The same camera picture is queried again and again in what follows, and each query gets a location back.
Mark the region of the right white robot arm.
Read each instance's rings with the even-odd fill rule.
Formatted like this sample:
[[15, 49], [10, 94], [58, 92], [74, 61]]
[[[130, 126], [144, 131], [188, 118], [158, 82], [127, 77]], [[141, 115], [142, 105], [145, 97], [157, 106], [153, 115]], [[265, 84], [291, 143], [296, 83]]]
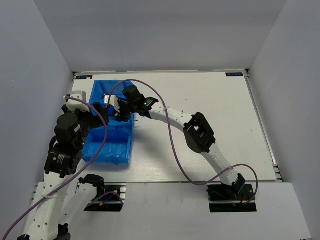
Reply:
[[114, 116], [118, 121], [127, 122], [132, 114], [137, 113], [141, 117], [169, 123], [184, 134], [189, 149], [203, 156], [213, 167], [226, 198], [236, 200], [243, 195], [246, 180], [221, 153], [215, 133], [202, 113], [188, 114], [169, 108], [162, 97], [144, 97], [135, 85], [126, 87], [122, 94], [124, 98], [113, 95], [104, 97], [105, 103], [114, 107]]

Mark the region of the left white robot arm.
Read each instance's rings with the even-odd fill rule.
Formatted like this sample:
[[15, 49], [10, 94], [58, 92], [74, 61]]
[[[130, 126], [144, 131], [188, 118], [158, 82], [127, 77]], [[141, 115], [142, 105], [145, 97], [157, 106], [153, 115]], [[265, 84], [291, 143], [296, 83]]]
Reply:
[[60, 222], [67, 186], [79, 175], [76, 171], [83, 157], [82, 150], [91, 129], [109, 123], [108, 109], [99, 102], [89, 105], [83, 100], [67, 98], [63, 115], [56, 122], [55, 135], [49, 144], [44, 166], [42, 199], [30, 228], [21, 240], [69, 240], [68, 223]]

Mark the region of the blue plastic bin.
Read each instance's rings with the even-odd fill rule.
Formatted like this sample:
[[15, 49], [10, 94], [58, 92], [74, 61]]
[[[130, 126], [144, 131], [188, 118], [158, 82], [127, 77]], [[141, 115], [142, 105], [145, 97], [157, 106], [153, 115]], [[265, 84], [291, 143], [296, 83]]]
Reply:
[[[110, 93], [118, 80], [96, 80], [93, 84], [89, 104], [100, 102], [106, 107], [104, 94]], [[107, 126], [107, 140], [94, 163], [122, 165], [129, 164], [132, 153], [133, 129], [135, 115], [130, 116], [129, 121], [116, 121], [114, 108], [108, 109], [109, 124]], [[89, 162], [101, 147], [104, 140], [105, 128], [103, 126], [91, 129], [88, 133], [82, 150], [82, 159]]]

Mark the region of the left blue corner label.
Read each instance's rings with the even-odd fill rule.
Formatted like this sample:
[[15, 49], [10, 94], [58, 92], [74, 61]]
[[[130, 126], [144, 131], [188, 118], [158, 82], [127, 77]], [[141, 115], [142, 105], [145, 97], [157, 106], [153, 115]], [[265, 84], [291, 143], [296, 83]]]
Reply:
[[91, 80], [92, 78], [92, 75], [77, 75], [75, 77], [76, 80]]

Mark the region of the blue corner label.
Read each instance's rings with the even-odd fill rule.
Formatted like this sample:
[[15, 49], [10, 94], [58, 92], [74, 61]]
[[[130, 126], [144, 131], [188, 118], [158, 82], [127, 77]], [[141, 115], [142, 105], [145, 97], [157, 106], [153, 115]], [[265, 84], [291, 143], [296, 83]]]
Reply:
[[92, 75], [77, 75], [75, 77], [76, 80], [91, 80], [92, 78]]
[[243, 77], [243, 73], [242, 72], [226, 72], [225, 75], [227, 77]]

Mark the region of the right blue corner label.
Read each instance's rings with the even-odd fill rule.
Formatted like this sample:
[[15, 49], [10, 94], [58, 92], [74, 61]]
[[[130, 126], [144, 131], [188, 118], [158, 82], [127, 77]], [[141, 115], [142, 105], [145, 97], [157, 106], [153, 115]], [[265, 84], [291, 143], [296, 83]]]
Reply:
[[226, 72], [225, 75], [227, 77], [243, 77], [243, 73], [242, 72]]

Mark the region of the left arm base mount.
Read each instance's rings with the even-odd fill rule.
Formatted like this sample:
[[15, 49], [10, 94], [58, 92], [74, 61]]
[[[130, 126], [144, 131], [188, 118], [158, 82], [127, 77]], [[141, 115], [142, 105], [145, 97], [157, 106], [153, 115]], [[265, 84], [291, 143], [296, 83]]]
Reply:
[[123, 209], [126, 198], [125, 183], [105, 184], [104, 190], [86, 206], [85, 212], [118, 213]]

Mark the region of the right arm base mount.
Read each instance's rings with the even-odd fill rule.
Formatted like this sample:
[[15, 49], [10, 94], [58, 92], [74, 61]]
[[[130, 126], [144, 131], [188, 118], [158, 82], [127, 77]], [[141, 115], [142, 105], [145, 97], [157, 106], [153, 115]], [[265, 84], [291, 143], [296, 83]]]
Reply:
[[251, 184], [245, 184], [239, 194], [234, 194], [222, 184], [207, 186], [210, 213], [253, 213], [257, 212], [254, 190]]

